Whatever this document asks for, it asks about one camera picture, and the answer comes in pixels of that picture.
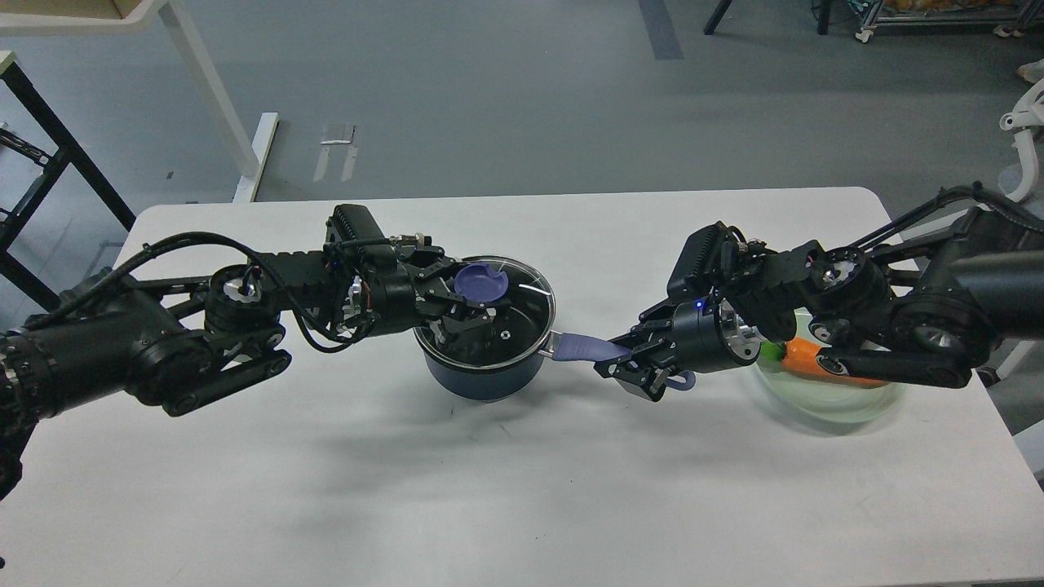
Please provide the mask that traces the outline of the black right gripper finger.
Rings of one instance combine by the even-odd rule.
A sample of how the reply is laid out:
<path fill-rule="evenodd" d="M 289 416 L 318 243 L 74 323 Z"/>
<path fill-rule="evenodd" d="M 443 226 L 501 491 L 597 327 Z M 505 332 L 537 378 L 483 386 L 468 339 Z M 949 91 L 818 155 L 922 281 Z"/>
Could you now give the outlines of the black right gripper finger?
<path fill-rule="evenodd" d="M 677 365 L 673 342 L 646 342 L 624 348 L 606 342 L 594 348 L 595 371 L 612 378 L 634 396 L 657 402 L 667 390 L 694 388 L 694 372 Z"/>
<path fill-rule="evenodd" d="M 637 323 L 619 337 L 609 338 L 613 345 L 622 348 L 639 348 L 646 343 L 663 341 L 670 345 L 675 343 L 685 348 L 694 343 L 694 300 L 677 303 L 670 298 L 641 311 Z"/>

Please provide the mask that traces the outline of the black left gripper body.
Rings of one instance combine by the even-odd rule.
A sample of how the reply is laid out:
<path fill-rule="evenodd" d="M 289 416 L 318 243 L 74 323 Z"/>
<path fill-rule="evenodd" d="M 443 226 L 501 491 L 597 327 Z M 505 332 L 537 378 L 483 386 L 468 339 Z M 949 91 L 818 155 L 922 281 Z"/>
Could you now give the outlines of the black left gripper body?
<path fill-rule="evenodd" d="M 367 245 L 359 248 L 359 274 L 369 290 L 369 315 L 373 316 L 367 335 L 404 332 L 446 313 L 446 302 L 431 286 L 430 265 L 445 259 L 442 248 Z"/>

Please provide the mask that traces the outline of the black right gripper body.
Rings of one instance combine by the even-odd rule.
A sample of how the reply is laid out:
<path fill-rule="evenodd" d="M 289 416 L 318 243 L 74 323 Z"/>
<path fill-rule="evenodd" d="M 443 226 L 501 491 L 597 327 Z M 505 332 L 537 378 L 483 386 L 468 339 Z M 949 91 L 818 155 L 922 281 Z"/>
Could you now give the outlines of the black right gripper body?
<path fill-rule="evenodd" d="M 763 338 L 727 300 L 678 305 L 671 319 L 675 365 L 683 371 L 717 373 L 756 363 Z"/>

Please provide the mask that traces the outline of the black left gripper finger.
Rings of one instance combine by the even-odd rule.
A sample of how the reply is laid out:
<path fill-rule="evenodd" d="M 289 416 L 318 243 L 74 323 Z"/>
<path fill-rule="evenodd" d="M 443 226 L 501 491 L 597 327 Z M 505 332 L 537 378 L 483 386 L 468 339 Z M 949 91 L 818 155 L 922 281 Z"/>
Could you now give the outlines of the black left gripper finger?
<path fill-rule="evenodd" d="M 496 303 L 511 288 L 506 271 L 485 261 L 458 261 L 438 253 L 413 254 L 416 303 Z"/>
<path fill-rule="evenodd" d="M 421 324 L 420 335 L 440 348 L 487 342 L 496 337 L 498 316 L 505 315 L 511 306 L 507 298 L 487 303 L 465 300 L 452 304 L 444 315 Z"/>

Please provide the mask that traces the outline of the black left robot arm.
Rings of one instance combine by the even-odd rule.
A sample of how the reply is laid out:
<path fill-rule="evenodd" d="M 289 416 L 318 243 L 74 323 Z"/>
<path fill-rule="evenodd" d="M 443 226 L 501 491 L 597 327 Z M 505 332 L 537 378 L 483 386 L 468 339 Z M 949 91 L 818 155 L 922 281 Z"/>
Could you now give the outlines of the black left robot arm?
<path fill-rule="evenodd" d="M 321 352 L 430 326 L 470 341 L 511 308 L 507 274 L 448 257 L 429 236 L 385 236 L 336 205 L 318 250 L 260 253 L 212 232 L 148 244 L 2 335 L 2 494 L 46 417 L 125 391 L 179 417 L 284 372 L 290 312 Z"/>

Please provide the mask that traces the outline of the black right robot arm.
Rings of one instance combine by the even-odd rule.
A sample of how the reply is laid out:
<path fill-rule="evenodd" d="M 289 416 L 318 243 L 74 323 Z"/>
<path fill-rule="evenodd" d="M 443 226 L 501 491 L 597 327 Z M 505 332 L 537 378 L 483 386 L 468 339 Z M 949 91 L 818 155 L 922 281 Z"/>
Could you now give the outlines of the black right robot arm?
<path fill-rule="evenodd" d="M 683 245 L 666 298 L 595 371 L 657 402 L 794 339 L 805 309 L 824 343 L 817 373 L 960 389 L 1000 342 L 1042 338 L 1042 231 L 1027 205 L 981 183 L 942 189 L 843 248 L 774 250 L 709 224 Z"/>

